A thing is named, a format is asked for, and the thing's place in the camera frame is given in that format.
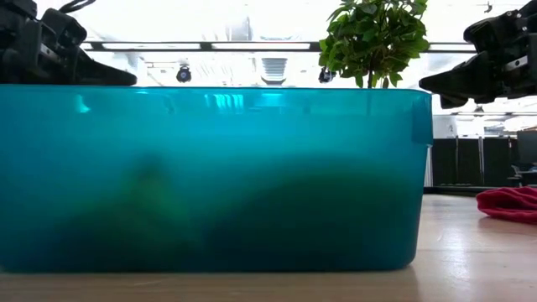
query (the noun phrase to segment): red cloth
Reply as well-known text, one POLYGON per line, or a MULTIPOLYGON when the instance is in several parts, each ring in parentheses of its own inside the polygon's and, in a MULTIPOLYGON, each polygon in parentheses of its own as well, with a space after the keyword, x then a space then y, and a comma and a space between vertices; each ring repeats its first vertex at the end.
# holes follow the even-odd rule
POLYGON ((501 188, 477 195, 477 209, 490 217, 537 224, 537 189, 501 188))

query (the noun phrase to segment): robotic arm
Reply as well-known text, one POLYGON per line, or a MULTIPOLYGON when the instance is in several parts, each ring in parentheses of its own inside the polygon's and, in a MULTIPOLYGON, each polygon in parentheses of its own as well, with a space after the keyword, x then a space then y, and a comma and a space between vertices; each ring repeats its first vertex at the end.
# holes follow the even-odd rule
POLYGON ((95 0, 49 8, 37 20, 32 0, 0 0, 0 83, 131 86, 137 78, 95 62, 82 49, 86 30, 67 13, 95 0))
POLYGON ((439 94, 444 109, 537 94, 537 0, 520 10, 479 21, 464 32, 477 55, 426 77, 420 87, 439 94))

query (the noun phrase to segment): teal plastic bin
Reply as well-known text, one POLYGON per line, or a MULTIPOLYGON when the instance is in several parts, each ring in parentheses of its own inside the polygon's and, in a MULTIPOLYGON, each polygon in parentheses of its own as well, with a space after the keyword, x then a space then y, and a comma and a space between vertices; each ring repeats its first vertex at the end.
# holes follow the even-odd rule
POLYGON ((9 272, 385 270, 414 258, 430 95, 0 86, 9 272))

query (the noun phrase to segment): wooden table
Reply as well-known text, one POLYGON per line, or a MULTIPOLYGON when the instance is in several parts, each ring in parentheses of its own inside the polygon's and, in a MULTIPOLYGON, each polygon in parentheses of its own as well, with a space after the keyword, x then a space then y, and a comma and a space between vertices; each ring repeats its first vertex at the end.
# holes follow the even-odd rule
POLYGON ((0 275, 1 302, 537 301, 537 226, 427 195, 419 251, 392 273, 0 275))

